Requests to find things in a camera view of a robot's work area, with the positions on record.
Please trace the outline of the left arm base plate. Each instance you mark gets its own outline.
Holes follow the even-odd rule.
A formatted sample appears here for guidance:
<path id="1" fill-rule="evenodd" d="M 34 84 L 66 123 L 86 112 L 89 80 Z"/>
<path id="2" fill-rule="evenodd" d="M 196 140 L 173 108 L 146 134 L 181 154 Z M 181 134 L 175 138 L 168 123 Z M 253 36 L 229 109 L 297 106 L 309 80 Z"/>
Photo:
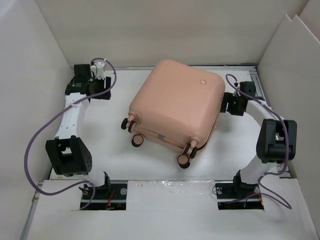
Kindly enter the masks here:
<path id="1" fill-rule="evenodd" d="M 96 188 L 93 200 L 88 204 L 93 193 L 92 187 L 81 188 L 80 208 L 83 211 L 125 211 L 127 206 L 127 181 L 111 181 L 109 192 L 105 186 Z"/>

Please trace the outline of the pink hard-shell suitcase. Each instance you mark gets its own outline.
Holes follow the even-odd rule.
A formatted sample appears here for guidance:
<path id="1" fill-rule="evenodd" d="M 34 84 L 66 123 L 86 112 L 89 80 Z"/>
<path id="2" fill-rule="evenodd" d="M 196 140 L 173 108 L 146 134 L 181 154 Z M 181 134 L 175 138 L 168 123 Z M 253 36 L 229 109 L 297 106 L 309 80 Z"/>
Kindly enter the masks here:
<path id="1" fill-rule="evenodd" d="M 177 163 L 186 169 L 217 125 L 225 89 L 217 73 L 162 60 L 130 103 L 121 129 L 134 134 L 134 147 L 149 139 L 179 152 Z"/>

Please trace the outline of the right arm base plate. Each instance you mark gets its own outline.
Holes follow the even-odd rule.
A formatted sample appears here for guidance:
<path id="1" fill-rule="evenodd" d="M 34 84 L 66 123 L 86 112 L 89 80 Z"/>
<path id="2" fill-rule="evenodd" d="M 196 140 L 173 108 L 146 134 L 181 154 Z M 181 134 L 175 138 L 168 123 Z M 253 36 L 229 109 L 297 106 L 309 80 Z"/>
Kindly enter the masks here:
<path id="1" fill-rule="evenodd" d="M 216 181 L 212 193 L 216 196 L 218 210 L 264 210 L 257 184 L 237 187 L 232 180 Z"/>

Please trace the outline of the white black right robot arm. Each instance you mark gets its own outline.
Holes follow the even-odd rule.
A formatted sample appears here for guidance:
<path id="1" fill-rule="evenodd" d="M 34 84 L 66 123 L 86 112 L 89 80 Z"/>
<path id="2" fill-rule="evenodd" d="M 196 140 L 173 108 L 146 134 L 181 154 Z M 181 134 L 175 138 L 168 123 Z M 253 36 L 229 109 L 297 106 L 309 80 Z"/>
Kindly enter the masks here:
<path id="1" fill-rule="evenodd" d="M 247 113 L 260 125 L 254 158 L 224 189 L 232 199 L 248 199 L 256 195 L 255 190 L 261 187 L 262 178 L 272 175 L 272 168 L 281 164 L 286 169 L 288 162 L 295 157 L 298 125 L 277 114 L 263 98 L 256 97 L 252 81 L 235 81 L 230 86 L 234 92 L 224 94 L 221 112 L 234 116 Z"/>

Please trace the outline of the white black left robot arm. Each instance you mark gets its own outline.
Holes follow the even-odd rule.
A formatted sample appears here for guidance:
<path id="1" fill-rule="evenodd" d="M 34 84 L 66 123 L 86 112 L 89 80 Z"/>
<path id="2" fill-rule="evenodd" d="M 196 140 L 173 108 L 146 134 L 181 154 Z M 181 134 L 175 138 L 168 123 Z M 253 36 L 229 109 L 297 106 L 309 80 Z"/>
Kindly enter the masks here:
<path id="1" fill-rule="evenodd" d="M 94 184 L 94 192 L 100 198 L 111 194 L 105 172 L 100 180 L 89 175 L 93 168 L 92 155 L 81 139 L 85 112 L 91 99 L 109 100 L 111 77 L 105 75 L 107 61 L 96 58 L 89 64 L 76 64 L 74 77 L 67 84 L 65 96 L 66 112 L 63 113 L 60 126 L 54 138 L 47 140 L 45 149 L 52 168 L 57 175 L 65 177 L 79 176 Z"/>

